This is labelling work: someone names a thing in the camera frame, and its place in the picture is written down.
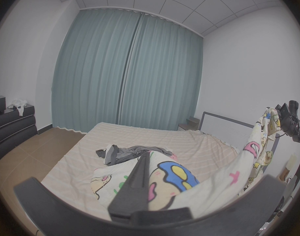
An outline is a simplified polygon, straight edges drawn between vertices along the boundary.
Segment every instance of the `curtain pleat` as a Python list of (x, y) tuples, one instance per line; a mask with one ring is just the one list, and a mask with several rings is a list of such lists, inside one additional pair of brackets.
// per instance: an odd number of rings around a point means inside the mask
[(195, 112), (202, 73), (202, 38), (142, 15), (122, 92), (121, 125), (176, 130)]
[(139, 12), (85, 10), (62, 44), (52, 85), (53, 126), (88, 132), (117, 123), (122, 80)]

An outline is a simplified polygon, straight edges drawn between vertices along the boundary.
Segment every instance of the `cartoon print blanket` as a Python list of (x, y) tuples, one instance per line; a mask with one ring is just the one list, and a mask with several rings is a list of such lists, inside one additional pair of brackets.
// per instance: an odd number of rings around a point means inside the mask
[[(265, 151), (266, 142), (267, 139), (273, 140), (279, 130), (280, 122), (276, 110), (266, 108), (264, 115), (256, 122), (244, 149), (230, 164), (202, 183), (173, 159), (151, 151), (149, 210), (189, 207), (193, 217), (198, 218), (222, 208), (245, 188), (250, 176), (262, 175), (261, 166), (258, 166), (257, 171), (254, 165), (257, 162), (261, 164), (261, 161), (262, 164), (269, 162), (269, 153)], [(94, 171), (91, 188), (103, 206), (110, 204), (137, 161), (138, 158)]]

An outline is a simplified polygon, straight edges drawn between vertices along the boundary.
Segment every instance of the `tiled floor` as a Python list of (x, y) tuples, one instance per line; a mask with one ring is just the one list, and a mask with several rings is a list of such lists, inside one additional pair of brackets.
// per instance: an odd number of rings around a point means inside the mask
[(37, 228), (26, 217), (13, 187), (27, 178), (39, 181), (84, 136), (80, 132), (52, 128), (25, 141), (0, 160), (0, 195), (14, 215), (33, 234)]

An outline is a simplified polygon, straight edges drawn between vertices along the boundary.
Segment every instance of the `gray clothes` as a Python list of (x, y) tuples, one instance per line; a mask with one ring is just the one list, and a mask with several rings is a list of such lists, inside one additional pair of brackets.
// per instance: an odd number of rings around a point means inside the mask
[(146, 146), (132, 146), (129, 148), (119, 148), (116, 145), (112, 145), (105, 156), (105, 150), (97, 150), (96, 153), (99, 157), (105, 158), (105, 164), (107, 166), (126, 162), (131, 159), (135, 159), (141, 156), (145, 152), (155, 150), (163, 153), (164, 155), (171, 156), (172, 152), (167, 151), (161, 147), (146, 147)]

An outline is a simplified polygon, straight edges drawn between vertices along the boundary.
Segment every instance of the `black dresser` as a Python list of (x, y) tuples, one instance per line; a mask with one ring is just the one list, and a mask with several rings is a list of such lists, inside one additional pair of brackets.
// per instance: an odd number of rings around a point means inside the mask
[(27, 104), (23, 116), (16, 108), (0, 112), (0, 159), (36, 134), (34, 106)]

